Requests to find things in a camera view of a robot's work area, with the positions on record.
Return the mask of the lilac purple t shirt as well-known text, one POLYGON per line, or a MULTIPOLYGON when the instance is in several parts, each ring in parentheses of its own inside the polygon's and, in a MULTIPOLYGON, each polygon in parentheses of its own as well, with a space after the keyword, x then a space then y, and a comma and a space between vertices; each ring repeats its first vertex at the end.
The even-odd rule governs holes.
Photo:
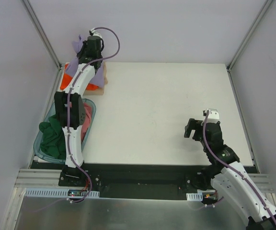
MULTIPOLYGON (((78 41, 72 42, 72 47, 76 52, 76 57, 66 66, 65 73, 71 78, 74 77, 78 70, 79 64, 87 64, 92 60, 102 58, 102 51, 104 49, 104 40, 101 36, 90 35, 87 39, 79 35, 78 41)), ((95 85, 98 88, 104 87, 104 67, 102 60, 91 64, 95 69, 95 76, 89 82, 89 85, 95 85)), ((93 91, 94 87, 87 86, 87 90, 93 91)))

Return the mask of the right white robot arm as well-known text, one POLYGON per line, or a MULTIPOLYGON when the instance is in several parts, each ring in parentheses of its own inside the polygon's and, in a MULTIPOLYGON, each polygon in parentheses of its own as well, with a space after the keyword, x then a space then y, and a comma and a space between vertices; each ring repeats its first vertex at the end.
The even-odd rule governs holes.
POLYGON ((248 230, 276 230, 276 206, 250 178, 239 157, 224 144, 220 122, 204 123, 189 119, 184 137, 192 137, 203 146, 210 165, 190 181, 199 190, 215 189, 238 213, 248 230))

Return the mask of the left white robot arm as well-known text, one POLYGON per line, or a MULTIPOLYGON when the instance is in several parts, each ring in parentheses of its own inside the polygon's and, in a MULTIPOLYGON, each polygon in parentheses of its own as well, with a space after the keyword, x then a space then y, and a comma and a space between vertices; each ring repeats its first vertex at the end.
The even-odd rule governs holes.
POLYGON ((86 120, 82 96, 102 65, 104 41, 100 35, 80 38, 72 43, 76 57, 67 65, 65 73, 72 77, 68 86, 54 95, 57 120, 65 136, 66 161, 58 184, 85 186, 88 177, 82 171, 81 131, 86 120))

